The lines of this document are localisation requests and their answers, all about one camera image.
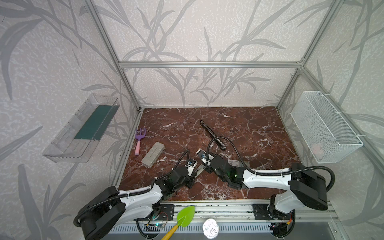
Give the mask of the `crumpled white paper cup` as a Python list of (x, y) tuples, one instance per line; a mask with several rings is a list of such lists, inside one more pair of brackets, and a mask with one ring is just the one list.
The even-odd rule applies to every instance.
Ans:
[(220, 227), (215, 219), (207, 219), (203, 224), (203, 234), (209, 239), (215, 239), (219, 235)]

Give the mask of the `purple pink toy rake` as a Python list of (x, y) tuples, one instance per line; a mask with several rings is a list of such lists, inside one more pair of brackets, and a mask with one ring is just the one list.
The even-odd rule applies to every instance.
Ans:
[(135, 148), (135, 156), (140, 154), (141, 140), (146, 136), (146, 128), (139, 128), (136, 130), (135, 139), (137, 140), (136, 148)]

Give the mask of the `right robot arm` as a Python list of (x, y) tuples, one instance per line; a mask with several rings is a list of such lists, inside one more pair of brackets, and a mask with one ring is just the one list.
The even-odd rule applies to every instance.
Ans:
[(336, 182), (335, 173), (328, 167), (293, 163), (279, 170), (254, 170), (243, 159), (240, 159), (241, 167), (231, 166), (228, 160), (218, 154), (211, 155), (208, 149), (199, 149), (197, 155), (203, 161), (204, 170), (215, 173), (230, 188), (282, 190), (282, 194), (270, 198), (268, 211), (272, 218), (301, 207), (318, 211), (328, 209), (327, 193)]

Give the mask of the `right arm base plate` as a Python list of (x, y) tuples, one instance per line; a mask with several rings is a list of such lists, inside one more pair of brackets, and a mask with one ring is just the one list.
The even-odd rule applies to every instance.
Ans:
[(291, 214), (279, 212), (271, 204), (253, 204), (252, 205), (255, 220), (283, 220), (291, 219)]

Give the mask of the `clear plastic wall tray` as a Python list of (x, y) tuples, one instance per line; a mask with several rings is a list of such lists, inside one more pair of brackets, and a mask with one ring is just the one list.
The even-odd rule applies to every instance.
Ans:
[(43, 156), (55, 163), (87, 163), (119, 107), (117, 97), (90, 94)]

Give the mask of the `grey rectangular block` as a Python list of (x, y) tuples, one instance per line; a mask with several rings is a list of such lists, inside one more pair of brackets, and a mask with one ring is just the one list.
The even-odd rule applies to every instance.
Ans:
[(163, 153), (164, 149), (164, 144), (156, 142), (142, 159), (142, 165), (146, 168), (151, 168)]

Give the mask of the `aluminium front rail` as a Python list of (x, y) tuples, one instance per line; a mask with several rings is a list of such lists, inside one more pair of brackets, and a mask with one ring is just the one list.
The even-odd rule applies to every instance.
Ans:
[[(167, 221), (169, 224), (176, 221), (177, 214), (185, 207), (195, 206), (193, 223), (202, 223), (206, 219), (216, 219), (219, 223), (251, 223), (251, 222), (287, 222), (283, 220), (255, 220), (252, 205), (269, 204), (270, 200), (204, 200), (204, 201), (173, 201), (160, 204), (175, 205), (174, 218)], [(308, 207), (296, 209), (296, 222), (339, 222), (340, 219), (331, 203), (325, 211), (313, 210)]]

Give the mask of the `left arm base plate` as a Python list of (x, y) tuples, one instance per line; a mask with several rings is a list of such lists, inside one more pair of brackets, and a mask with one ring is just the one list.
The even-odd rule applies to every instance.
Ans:
[(149, 219), (154, 221), (171, 221), (174, 218), (175, 205), (173, 204), (156, 204), (153, 205), (153, 211), (149, 215)]

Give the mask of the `beige stapler black cap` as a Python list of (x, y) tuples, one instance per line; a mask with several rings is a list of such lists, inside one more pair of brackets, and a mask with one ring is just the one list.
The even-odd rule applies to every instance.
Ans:
[(195, 171), (194, 171), (194, 177), (197, 178), (201, 173), (204, 172), (204, 165), (201, 164), (200, 166), (198, 166)]

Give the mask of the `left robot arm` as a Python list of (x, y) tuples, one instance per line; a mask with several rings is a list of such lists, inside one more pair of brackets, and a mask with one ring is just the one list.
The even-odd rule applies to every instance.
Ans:
[(108, 187), (86, 204), (73, 220), (81, 228), (86, 240), (100, 240), (116, 225), (150, 218), (160, 210), (160, 203), (168, 200), (182, 187), (191, 187), (197, 162), (190, 158), (190, 151), (183, 152), (187, 162), (182, 166), (179, 158), (172, 170), (151, 181), (147, 187), (118, 191)]

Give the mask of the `white red staple box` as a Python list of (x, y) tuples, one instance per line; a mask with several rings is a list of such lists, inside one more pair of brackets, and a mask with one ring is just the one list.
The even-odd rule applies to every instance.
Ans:
[(232, 167), (241, 167), (241, 168), (244, 168), (245, 166), (250, 167), (249, 162), (244, 162), (245, 163), (245, 165), (244, 165), (241, 161), (238, 161), (238, 160), (228, 160), (228, 163)]

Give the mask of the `green plastic toy shovel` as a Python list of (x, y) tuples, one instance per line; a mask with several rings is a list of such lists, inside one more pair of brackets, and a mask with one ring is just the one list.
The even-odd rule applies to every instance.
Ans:
[(162, 240), (169, 240), (179, 227), (187, 227), (193, 220), (195, 215), (195, 206), (183, 208), (177, 215), (177, 224), (169, 230)]

